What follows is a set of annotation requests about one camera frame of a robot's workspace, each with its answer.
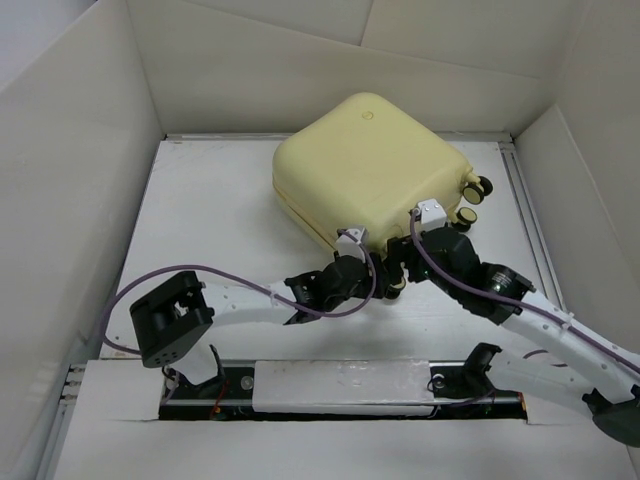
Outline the yellow hard-shell suitcase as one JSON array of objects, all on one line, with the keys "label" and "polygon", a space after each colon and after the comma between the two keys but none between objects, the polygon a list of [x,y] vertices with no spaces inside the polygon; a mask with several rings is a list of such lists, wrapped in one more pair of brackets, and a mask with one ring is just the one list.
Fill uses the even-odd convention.
[{"label": "yellow hard-shell suitcase", "polygon": [[409,212],[436,200],[466,231],[473,206],[493,191],[467,158],[392,103],[373,93],[350,96],[281,143],[272,185],[283,210],[321,247],[340,229],[363,226],[367,247],[383,265],[377,293],[395,299],[406,282],[396,247],[409,233]]}]

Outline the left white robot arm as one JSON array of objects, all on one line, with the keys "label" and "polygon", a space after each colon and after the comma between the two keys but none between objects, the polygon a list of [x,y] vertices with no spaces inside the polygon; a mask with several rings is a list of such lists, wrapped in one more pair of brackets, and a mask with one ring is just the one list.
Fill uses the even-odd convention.
[{"label": "left white robot arm", "polygon": [[196,267],[182,270],[129,308],[139,355],[147,369],[169,367],[201,396],[222,387],[223,367],[208,332],[248,323],[297,326],[349,316],[376,295],[373,261],[337,256],[311,271],[262,286],[238,278],[234,286],[206,286]]}]

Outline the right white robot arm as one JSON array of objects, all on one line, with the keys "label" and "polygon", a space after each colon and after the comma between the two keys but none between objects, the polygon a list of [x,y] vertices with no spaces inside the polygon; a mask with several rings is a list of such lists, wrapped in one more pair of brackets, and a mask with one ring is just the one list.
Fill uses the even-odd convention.
[{"label": "right white robot arm", "polygon": [[458,374],[457,392],[483,396],[513,390],[563,405],[610,438],[639,445],[639,358],[561,312],[513,269],[483,262],[471,240],[443,226],[387,243],[391,276],[431,281],[464,310],[536,344],[554,365],[534,366],[497,345],[474,347]]}]

